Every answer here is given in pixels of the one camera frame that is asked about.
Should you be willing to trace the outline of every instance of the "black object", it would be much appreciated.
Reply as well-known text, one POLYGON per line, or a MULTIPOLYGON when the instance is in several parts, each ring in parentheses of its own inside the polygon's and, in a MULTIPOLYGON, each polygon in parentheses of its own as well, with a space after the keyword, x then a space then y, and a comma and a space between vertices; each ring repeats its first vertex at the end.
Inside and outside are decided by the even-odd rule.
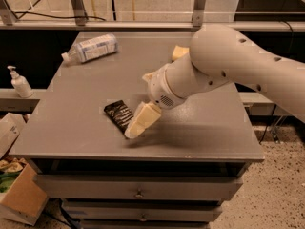
POLYGON ((133 118, 133 113, 127 107, 127 105, 122 100, 119 100, 110 105, 107 105, 104 108, 104 112, 124 134, 128 124, 133 118))

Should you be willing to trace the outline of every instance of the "floor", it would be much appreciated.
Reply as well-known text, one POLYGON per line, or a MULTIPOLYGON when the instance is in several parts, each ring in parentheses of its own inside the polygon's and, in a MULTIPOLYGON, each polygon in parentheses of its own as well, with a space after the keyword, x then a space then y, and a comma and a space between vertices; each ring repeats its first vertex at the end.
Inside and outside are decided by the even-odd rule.
MULTIPOLYGON (((9 0, 14 10, 44 12, 58 16, 72 15, 69 0, 9 0)), ((169 8, 157 7, 162 0, 116 0, 119 21, 190 21, 193 0, 164 0, 169 8)), ((221 22, 231 21, 230 12, 235 9, 238 0, 207 0, 205 20, 221 22), (213 10, 223 10, 222 14, 213 10)), ((103 16, 112 20, 110 0, 84 0, 89 15, 103 16)), ((41 17, 25 15, 22 20, 37 20, 41 17)), ((265 129, 264 123, 253 123, 257 138, 265 129)), ((244 185, 231 201, 224 202, 223 213, 211 224, 212 229, 260 229, 260 228, 305 228, 305 127, 297 121, 282 126, 279 130, 281 142, 275 144, 267 134, 261 145, 265 161, 253 164, 245 173, 244 185)), ((44 213, 34 227, 0 219, 1 229, 22 228, 69 228, 63 220, 57 199, 49 201, 44 213)))

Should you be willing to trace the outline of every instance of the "plastic bottle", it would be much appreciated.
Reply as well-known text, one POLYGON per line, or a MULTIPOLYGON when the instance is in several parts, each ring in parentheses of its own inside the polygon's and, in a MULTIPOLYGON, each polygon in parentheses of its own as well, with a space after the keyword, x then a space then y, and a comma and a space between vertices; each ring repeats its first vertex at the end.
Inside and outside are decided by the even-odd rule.
POLYGON ((68 64, 84 63, 94 58, 117 52, 117 41, 113 34, 105 34, 73 45, 62 55, 68 64))
POLYGON ((24 98, 32 96, 33 90, 27 79, 17 73, 17 71, 15 70, 16 67, 8 66, 8 69, 10 70, 11 75, 11 85, 17 91, 17 93, 24 98))

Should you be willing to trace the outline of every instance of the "clear water bottle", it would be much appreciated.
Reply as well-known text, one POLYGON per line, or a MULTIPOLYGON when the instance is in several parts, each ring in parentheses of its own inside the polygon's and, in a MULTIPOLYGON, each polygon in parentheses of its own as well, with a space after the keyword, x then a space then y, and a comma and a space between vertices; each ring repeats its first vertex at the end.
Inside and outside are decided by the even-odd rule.
POLYGON ((64 62, 72 65, 85 63, 110 53, 117 52, 117 41, 113 34, 105 34, 73 45, 62 55, 64 62))

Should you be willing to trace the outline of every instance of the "speckled floor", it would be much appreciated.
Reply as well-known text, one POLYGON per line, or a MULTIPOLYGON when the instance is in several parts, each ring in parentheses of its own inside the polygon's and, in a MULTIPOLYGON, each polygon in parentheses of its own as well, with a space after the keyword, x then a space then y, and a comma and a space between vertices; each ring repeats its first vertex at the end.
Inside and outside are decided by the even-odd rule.
MULTIPOLYGON (((264 125, 253 123, 257 138, 264 125)), ((289 121, 278 132, 280 144, 269 134, 262 141, 263 163, 253 164, 243 176, 244 185, 231 201, 223 203, 223 213, 211 223, 212 229, 305 228, 305 126, 289 121)), ((63 221, 58 200, 51 200, 45 212, 63 221)), ((0 219, 1 229, 30 226, 0 219)), ((32 228, 69 228, 42 214, 32 228)))

